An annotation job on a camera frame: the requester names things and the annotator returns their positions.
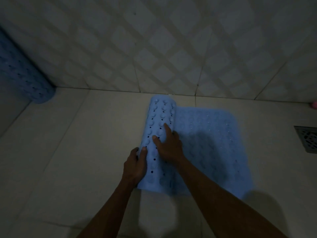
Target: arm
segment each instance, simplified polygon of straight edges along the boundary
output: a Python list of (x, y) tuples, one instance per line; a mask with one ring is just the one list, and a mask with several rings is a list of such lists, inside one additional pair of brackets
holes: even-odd
[(166, 141), (153, 136), (161, 158), (175, 165), (217, 238), (286, 236), (247, 204), (210, 180), (184, 156), (177, 132), (164, 124)]
[(124, 163), (122, 179), (109, 200), (93, 217), (77, 238), (116, 238), (133, 188), (145, 176), (147, 149), (142, 148), (137, 160), (138, 148), (131, 151)]

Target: person's left arm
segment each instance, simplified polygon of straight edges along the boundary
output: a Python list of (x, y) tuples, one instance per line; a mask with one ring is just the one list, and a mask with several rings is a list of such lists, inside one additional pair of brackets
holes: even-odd
[(131, 150), (124, 163), (123, 175), (118, 187), (77, 238), (117, 237), (131, 192), (146, 173), (147, 148), (142, 148), (139, 159), (137, 159), (138, 149)]

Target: tiled floor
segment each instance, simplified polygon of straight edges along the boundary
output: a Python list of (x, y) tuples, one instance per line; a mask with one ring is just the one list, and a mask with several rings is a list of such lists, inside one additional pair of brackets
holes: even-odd
[[(151, 94), (58, 88), (0, 139), (0, 236), (75, 237), (118, 184), (139, 145)], [(290, 237), (317, 232), (317, 157), (294, 125), (317, 126), (306, 104), (172, 96), (224, 108), (240, 123), (256, 189), (245, 201)], [(190, 197), (134, 190), (120, 235), (213, 237)]]

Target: partially rolled mat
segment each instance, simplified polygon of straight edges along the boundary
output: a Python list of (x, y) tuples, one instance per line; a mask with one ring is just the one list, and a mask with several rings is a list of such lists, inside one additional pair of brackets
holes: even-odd
[(186, 158), (218, 185), (242, 198), (253, 187), (237, 122), (227, 111), (178, 107), (166, 95), (153, 96), (141, 147), (146, 146), (147, 172), (139, 189), (166, 194), (189, 194), (181, 176), (158, 154), (152, 136), (166, 139), (163, 124), (178, 132)]
[(44, 103), (55, 88), (0, 30), (0, 74), (9, 79), (34, 103)]

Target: floor drain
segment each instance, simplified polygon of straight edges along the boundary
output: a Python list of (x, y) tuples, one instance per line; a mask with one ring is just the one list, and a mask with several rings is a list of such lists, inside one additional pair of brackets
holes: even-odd
[(307, 153), (317, 154), (317, 128), (294, 126)]

